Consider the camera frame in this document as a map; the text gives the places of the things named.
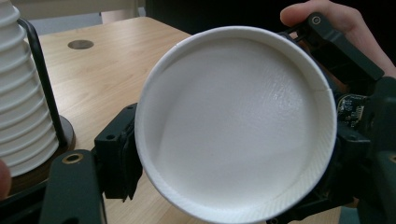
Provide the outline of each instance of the white paper cup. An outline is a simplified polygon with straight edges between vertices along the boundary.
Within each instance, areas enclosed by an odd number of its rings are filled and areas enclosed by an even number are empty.
[[[59,146],[19,16],[0,0],[0,159],[11,176],[32,171]]]
[[[326,170],[336,133],[326,78],[299,47],[251,27],[193,35],[154,66],[135,139],[155,188],[214,223],[268,220]]]
[[[16,21],[20,12],[8,0],[0,0],[0,28]]]
[[[30,59],[31,55],[29,45],[23,40],[13,43],[9,48],[0,49],[0,74],[21,66]]]

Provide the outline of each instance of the table surface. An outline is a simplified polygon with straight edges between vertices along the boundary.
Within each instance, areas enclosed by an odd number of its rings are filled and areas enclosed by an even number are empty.
[[[49,78],[60,115],[76,134],[76,149],[92,149],[93,139],[127,105],[138,102],[156,62],[190,35],[141,17],[40,36]],[[70,49],[74,40],[91,40],[90,49]],[[205,223],[175,208],[145,174],[132,201],[105,199],[112,223]],[[338,223],[340,208],[301,222]]]

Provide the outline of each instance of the white cup stack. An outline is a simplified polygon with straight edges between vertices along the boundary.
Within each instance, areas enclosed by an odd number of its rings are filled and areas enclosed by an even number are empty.
[[[59,146],[20,12],[0,0],[0,159],[11,176],[44,163]]]

